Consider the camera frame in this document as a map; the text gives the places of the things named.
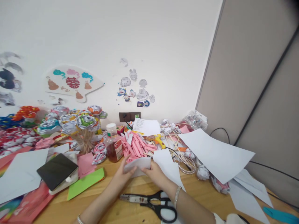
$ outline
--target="scissor blade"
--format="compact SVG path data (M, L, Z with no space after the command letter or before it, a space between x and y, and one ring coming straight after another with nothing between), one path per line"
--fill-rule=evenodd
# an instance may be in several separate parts
M135 195L131 195L131 194L122 194L119 197L119 199L122 200L122 201L147 204L147 198L140 197L140 196L135 196Z

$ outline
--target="yellow glue gun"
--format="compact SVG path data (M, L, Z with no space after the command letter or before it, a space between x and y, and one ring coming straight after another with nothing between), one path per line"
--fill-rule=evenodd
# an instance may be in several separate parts
M158 134L155 138L155 142L158 142L162 149L166 149L166 145L162 142L162 140L160 138L161 138L161 135Z

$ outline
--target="green paper sheet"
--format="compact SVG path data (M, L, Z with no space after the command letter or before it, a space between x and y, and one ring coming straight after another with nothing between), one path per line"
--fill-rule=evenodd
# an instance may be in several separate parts
M105 178L104 168L98 169L70 185L68 201Z

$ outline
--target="bottle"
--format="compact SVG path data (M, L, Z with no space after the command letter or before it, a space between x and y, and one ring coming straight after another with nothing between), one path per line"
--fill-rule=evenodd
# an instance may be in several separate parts
M107 138L105 140L107 157L111 162L118 162L123 153L122 153L122 145L121 138L117 134L116 124L111 123L106 126L107 130Z

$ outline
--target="white sleeve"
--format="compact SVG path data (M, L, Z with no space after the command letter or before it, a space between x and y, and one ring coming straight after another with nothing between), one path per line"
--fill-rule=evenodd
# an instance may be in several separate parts
M214 213L216 224L246 224L237 214L229 214L226 222L223 221L216 213Z

